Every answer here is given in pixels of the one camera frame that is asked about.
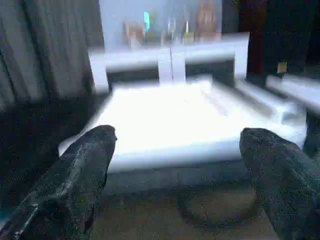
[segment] wall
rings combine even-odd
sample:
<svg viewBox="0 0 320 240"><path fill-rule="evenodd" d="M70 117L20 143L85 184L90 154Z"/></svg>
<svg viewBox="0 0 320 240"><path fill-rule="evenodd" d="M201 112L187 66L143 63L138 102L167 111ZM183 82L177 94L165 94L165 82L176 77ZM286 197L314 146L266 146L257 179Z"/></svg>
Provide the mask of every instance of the wall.
<svg viewBox="0 0 320 240"><path fill-rule="evenodd" d="M191 12L190 31L195 30L195 20L199 3L204 0L99 0L104 45L108 49L123 46L123 22L143 23L143 12L157 12L156 26L165 30L167 19L176 18L177 30L182 27L181 15L184 6ZM222 0L213 0L216 5L218 19L222 19Z"/></svg>
<svg viewBox="0 0 320 240"><path fill-rule="evenodd" d="M243 0L223 0L222 2L222 33L239 31L239 2Z"/></svg>

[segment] white bed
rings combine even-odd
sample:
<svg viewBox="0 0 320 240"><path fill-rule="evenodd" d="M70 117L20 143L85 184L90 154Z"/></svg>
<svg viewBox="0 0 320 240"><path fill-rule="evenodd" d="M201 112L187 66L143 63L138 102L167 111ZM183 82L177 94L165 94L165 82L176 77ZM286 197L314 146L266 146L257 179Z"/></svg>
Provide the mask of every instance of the white bed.
<svg viewBox="0 0 320 240"><path fill-rule="evenodd" d="M268 88L302 102L315 113L320 112L320 83L307 77L285 74L283 78L269 76Z"/></svg>
<svg viewBox="0 0 320 240"><path fill-rule="evenodd" d="M119 86L83 131L60 144L60 156L99 125L114 126L118 138L108 173L240 159L245 127L269 129L301 148L307 132L305 121L269 118L210 80Z"/></svg>

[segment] dark curtain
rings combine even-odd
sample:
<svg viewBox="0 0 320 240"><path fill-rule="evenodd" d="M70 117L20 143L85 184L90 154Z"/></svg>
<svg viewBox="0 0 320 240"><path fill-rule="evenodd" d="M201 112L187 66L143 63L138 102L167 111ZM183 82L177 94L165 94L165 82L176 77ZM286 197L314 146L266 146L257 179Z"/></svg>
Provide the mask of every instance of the dark curtain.
<svg viewBox="0 0 320 240"><path fill-rule="evenodd" d="M99 0L0 1L0 110L89 93L103 45Z"/></svg>

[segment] floor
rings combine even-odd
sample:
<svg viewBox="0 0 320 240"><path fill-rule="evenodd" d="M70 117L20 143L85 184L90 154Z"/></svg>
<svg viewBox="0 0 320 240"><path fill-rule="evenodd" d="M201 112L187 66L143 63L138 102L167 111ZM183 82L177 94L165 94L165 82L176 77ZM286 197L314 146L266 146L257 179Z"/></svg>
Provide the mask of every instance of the floor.
<svg viewBox="0 0 320 240"><path fill-rule="evenodd" d="M218 187L196 194L188 207L207 218L227 218L246 211L256 199L252 187ZM181 218L172 194L145 194L121 197L106 204L97 217L92 239L95 240L277 240L278 237L261 208L258 214L224 230L196 228Z"/></svg>

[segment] curtain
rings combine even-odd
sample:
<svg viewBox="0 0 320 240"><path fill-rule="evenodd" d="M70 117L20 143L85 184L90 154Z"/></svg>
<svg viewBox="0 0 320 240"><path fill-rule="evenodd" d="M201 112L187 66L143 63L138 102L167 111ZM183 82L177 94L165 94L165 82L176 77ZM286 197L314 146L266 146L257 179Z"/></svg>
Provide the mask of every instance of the curtain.
<svg viewBox="0 0 320 240"><path fill-rule="evenodd" d="M0 1L0 110L88 94L103 45L99 0Z"/></svg>

